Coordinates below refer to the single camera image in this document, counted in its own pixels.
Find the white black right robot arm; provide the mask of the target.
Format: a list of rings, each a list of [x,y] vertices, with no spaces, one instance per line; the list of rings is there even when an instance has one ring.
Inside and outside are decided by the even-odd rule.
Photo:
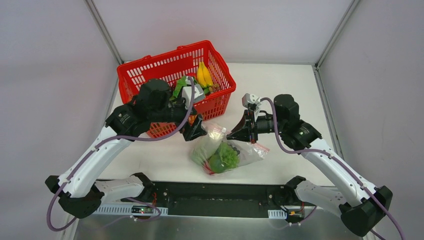
[[[245,94],[243,117],[226,138],[254,144],[260,134],[273,133],[285,153],[302,156],[336,187],[329,190],[296,176],[283,192],[288,204],[302,201],[320,207],[339,217],[347,229],[360,237],[390,216],[392,191],[366,180],[335,153],[322,134],[301,119],[299,104],[292,95],[279,94],[270,99],[271,112],[262,110],[264,101],[263,97]]]

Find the green mango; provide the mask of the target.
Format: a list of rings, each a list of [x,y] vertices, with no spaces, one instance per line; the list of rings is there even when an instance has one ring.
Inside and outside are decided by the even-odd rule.
[[[212,155],[208,160],[210,170],[215,174],[220,174],[229,169],[228,158],[219,154]]]

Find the green grape bunch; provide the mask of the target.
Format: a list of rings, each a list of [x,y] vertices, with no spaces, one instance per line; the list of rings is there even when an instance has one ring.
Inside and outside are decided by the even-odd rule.
[[[229,169],[235,169],[240,163],[238,152],[228,143],[221,142],[217,149],[217,153],[227,158],[227,164]]]

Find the clear zip top bag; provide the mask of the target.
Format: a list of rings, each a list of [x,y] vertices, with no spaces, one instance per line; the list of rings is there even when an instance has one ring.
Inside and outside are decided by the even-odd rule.
[[[189,157],[208,175],[218,175],[264,160],[269,149],[258,143],[227,140],[225,127],[214,122],[204,125],[206,135],[198,138]]]

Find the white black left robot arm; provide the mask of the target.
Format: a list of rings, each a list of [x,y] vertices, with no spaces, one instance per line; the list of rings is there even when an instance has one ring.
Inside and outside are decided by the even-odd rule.
[[[147,202],[153,195],[153,183],[143,173],[128,178],[99,180],[100,174],[128,146],[143,141],[142,134],[153,123],[173,123],[185,141],[206,135],[203,118],[194,109],[203,93],[192,78],[185,81],[180,97],[173,98],[169,84],[150,79],[132,99],[114,109],[85,155],[65,173],[49,176],[45,184],[54,193],[62,209],[78,219],[93,214],[101,205],[125,198]]]

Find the red plastic shopping basket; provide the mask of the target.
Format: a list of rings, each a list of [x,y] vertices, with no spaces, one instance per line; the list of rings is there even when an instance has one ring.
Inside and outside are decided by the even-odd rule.
[[[207,40],[179,46],[176,50],[160,55],[147,55],[120,65],[117,74],[122,103],[128,103],[139,92],[140,86],[151,79],[166,81],[173,92],[176,81],[181,77],[196,76],[200,62],[204,62],[209,70],[213,86],[209,94],[202,90],[193,107],[202,115],[203,121],[223,115],[231,93],[236,89],[236,83],[222,56]],[[159,138],[176,128],[174,123],[152,123],[146,133],[151,138]]]

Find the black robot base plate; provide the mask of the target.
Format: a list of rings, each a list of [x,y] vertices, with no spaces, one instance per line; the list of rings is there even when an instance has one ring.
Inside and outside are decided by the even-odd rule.
[[[285,185],[155,181],[135,200],[166,208],[169,216],[301,220],[303,203]]]

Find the red apple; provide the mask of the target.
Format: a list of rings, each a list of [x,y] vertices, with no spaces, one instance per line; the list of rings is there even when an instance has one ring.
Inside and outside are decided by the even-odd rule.
[[[205,169],[205,171],[207,172],[208,175],[213,175],[214,174],[214,172],[211,171],[211,169],[207,165],[204,165],[203,168]]]

